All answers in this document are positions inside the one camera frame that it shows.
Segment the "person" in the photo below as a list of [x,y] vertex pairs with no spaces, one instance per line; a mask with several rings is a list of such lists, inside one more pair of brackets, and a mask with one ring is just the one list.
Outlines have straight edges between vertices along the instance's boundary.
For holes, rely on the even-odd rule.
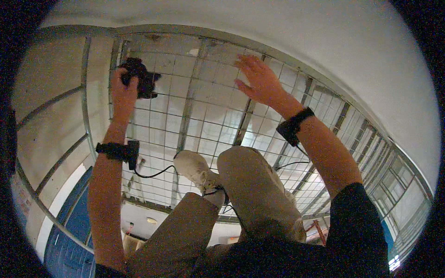
[[[250,85],[235,80],[252,100],[285,120],[304,107],[285,92],[272,70],[255,56],[235,65]],[[124,143],[136,101],[137,79],[112,80],[113,120],[104,143]],[[340,139],[315,116],[293,131],[316,166],[331,198],[326,246],[305,243],[295,198],[255,149],[234,146],[218,157],[218,172],[199,154],[184,150],[177,171],[202,196],[187,193],[144,246],[124,257],[120,232],[122,163],[99,154],[89,185],[89,217],[96,277],[385,277],[387,244],[375,206],[362,185],[357,163]],[[218,211],[231,201],[242,232],[237,243],[207,247]]]

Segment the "black camera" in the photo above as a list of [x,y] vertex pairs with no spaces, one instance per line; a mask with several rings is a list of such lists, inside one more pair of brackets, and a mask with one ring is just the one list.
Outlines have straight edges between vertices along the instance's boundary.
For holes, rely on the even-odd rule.
[[138,98],[155,98],[158,96],[158,94],[154,92],[154,88],[155,82],[161,78],[161,75],[159,73],[148,72],[147,68],[142,64],[141,59],[127,58],[119,67],[128,70],[127,73],[121,75],[123,85],[128,86],[133,76],[139,78]]

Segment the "black shirt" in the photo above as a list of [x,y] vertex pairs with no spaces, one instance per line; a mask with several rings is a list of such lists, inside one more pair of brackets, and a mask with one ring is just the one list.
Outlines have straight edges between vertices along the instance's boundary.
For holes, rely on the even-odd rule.
[[[375,206],[361,184],[331,202],[326,247],[267,238],[234,244],[224,262],[195,277],[387,277],[388,247]],[[96,277],[125,277],[97,265]]]

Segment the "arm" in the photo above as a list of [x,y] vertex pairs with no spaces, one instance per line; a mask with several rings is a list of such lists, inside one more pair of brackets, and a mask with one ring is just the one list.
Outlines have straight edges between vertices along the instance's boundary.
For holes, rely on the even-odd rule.
[[[137,97],[138,80],[133,77],[125,87],[120,79],[125,69],[118,69],[112,79],[114,115],[104,143],[123,144],[130,115]],[[99,154],[88,190],[88,212],[96,263],[124,271],[124,249],[121,237],[122,162]]]
[[[272,107],[288,120],[303,106],[286,91],[273,71],[255,56],[239,56],[235,65],[246,75],[251,87],[235,80],[238,89],[256,102]],[[362,183],[360,171],[352,155],[340,139],[316,117],[301,123],[297,134],[309,158],[316,166],[333,199],[343,188]]]

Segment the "blue door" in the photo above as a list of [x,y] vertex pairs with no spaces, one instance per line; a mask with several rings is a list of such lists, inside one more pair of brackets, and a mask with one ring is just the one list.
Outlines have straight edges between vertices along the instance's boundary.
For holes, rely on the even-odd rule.
[[[66,228],[81,241],[88,238],[88,246],[93,247],[93,240],[89,236],[90,223],[87,211],[87,181],[91,176],[92,167],[80,178],[74,189],[66,199],[57,219],[66,223]],[[56,226],[53,226],[46,244],[44,264],[55,278],[90,278],[94,277],[94,256],[86,251]]]

